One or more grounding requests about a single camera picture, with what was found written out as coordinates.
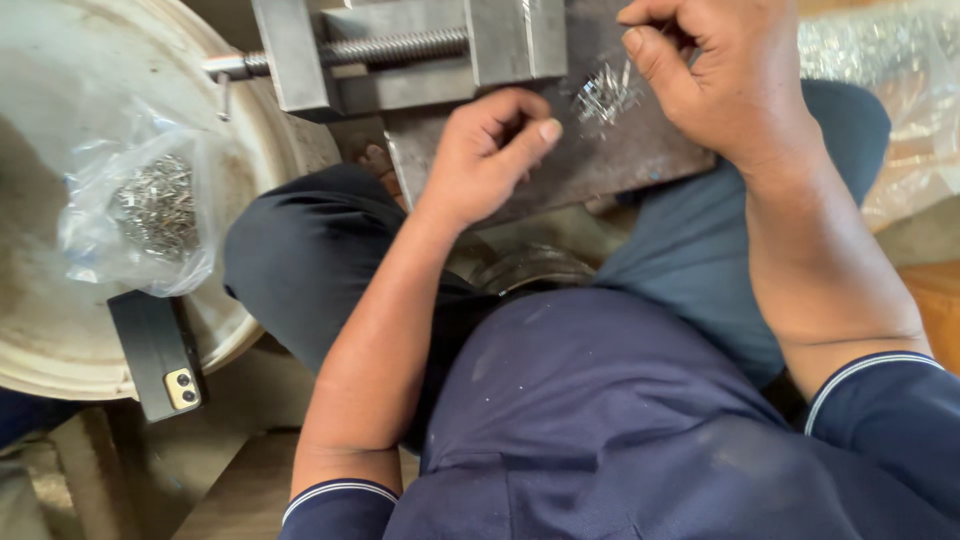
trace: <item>white stripe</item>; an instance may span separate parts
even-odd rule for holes
[[[813,403],[813,407],[810,408],[810,416],[806,419],[806,427],[804,428],[804,435],[810,435],[813,432],[813,422],[817,419],[817,413],[820,412],[820,408],[823,406],[824,401],[827,399],[829,393],[839,384],[843,379],[846,379],[850,375],[860,371],[861,369],[866,369],[870,366],[884,364],[887,362],[922,362],[924,364],[930,364],[936,366],[940,369],[944,369],[943,366],[937,362],[925,358],[923,356],[877,356],[874,358],[868,358],[862,362],[856,363],[847,369],[843,370],[830,383],[820,392],[820,396],[817,397],[817,401]]]
[[[307,491],[305,493],[299,494],[297,498],[294,499],[292,503],[290,503],[290,507],[287,508],[287,511],[283,513],[283,521],[281,522],[281,524],[286,523],[287,518],[290,517],[290,512],[293,512],[294,509],[296,509],[297,506],[300,506],[300,504],[303,503],[304,501],[308,499],[312,499],[318,495],[322,495],[330,491],[337,491],[340,489],[362,489],[365,491],[372,491],[373,493],[378,493],[386,497],[387,499],[390,500],[391,503],[396,504],[396,497],[394,497],[392,493],[390,493],[385,489],[376,487],[374,485],[367,485],[365,483],[356,483],[356,482],[331,483],[322,487],[318,487],[311,491]]]

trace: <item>forearm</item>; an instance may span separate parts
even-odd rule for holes
[[[420,394],[440,275],[458,233],[416,212],[401,227],[317,377],[295,492],[301,465],[322,463],[342,476],[338,461],[348,470],[352,454],[388,451],[404,433]],[[389,466],[396,458],[373,461]]]
[[[744,171],[757,303],[807,397],[847,361],[928,353],[917,307],[860,217],[819,132]]]

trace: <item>fingernail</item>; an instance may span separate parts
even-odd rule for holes
[[[636,54],[636,51],[639,51],[640,47],[643,46],[643,36],[640,35],[640,30],[636,28],[631,28],[624,33],[621,40],[623,41],[623,46],[627,47],[627,52],[631,55]]]
[[[540,136],[543,137],[543,140],[553,144],[560,139],[560,135],[564,134],[564,126],[561,125],[560,120],[556,118],[550,118],[540,126]]]

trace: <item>striped sleeve cuff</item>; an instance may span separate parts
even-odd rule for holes
[[[373,494],[374,496],[382,497],[383,499],[390,501],[391,504],[396,504],[397,500],[396,493],[389,488],[373,481],[364,479],[328,480],[307,488],[302,493],[297,495],[292,501],[290,501],[290,504],[287,505],[287,510],[283,513],[282,523],[285,525],[287,523],[287,518],[289,518],[291,514],[293,514],[293,512],[301,506],[310,505],[311,503],[315,503],[328,497],[360,493]]]
[[[912,353],[908,351],[892,351],[889,353],[878,353],[875,355],[858,358],[834,373],[827,380],[827,383],[820,388],[820,390],[817,392],[817,395],[814,396],[813,402],[810,406],[810,414],[806,418],[804,434],[810,435],[813,433],[813,427],[817,421],[817,416],[823,409],[824,404],[829,399],[831,393],[833,393],[841,384],[849,382],[853,379],[854,375],[862,372],[863,370],[895,362],[920,362],[929,364],[935,368],[944,369],[943,366],[938,364],[933,358],[926,355],[921,355],[920,353]]]

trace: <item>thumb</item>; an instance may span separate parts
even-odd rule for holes
[[[498,175],[519,180],[523,173],[553,150],[563,134],[564,126],[556,118],[531,122],[491,158]]]
[[[635,26],[622,39],[636,69],[661,103],[681,97],[696,85],[680,52],[656,28]]]

